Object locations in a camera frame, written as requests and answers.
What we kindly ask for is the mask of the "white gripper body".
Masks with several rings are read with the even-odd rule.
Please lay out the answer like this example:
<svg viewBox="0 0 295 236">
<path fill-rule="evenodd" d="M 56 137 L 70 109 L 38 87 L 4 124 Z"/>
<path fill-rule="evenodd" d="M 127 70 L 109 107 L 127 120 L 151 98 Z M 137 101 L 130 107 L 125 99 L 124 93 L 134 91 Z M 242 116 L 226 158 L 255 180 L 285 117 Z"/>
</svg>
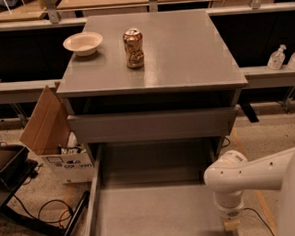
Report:
<svg viewBox="0 0 295 236">
<path fill-rule="evenodd" d="M 242 210 L 244 208 L 244 200 L 241 200 L 237 205 L 232 207 L 222 206 L 219 203 L 215 203 L 217 207 L 217 212 L 220 216 L 225 219 L 238 219 L 238 217 L 242 214 Z"/>
</svg>

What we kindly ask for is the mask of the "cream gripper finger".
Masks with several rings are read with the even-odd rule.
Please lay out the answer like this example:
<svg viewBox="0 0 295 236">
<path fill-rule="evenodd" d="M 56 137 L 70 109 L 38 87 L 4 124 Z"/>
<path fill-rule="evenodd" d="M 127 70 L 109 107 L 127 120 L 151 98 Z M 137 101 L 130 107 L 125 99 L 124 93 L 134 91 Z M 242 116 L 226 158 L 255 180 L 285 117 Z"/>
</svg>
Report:
<svg viewBox="0 0 295 236">
<path fill-rule="evenodd" d="M 224 219 L 224 229 L 226 231 L 236 231 L 241 224 L 240 219 Z"/>
</svg>

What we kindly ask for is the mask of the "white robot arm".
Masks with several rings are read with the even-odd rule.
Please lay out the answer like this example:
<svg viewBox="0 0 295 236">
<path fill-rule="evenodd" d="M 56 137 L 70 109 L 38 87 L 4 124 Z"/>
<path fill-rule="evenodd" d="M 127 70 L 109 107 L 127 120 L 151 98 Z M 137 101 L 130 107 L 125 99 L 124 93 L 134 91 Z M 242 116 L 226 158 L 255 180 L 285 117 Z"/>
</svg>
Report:
<svg viewBox="0 0 295 236">
<path fill-rule="evenodd" d="M 205 170 L 203 179 L 224 219 L 240 216 L 245 190 L 278 190 L 277 236 L 295 236 L 295 147 L 254 161 L 230 150 Z"/>
</svg>

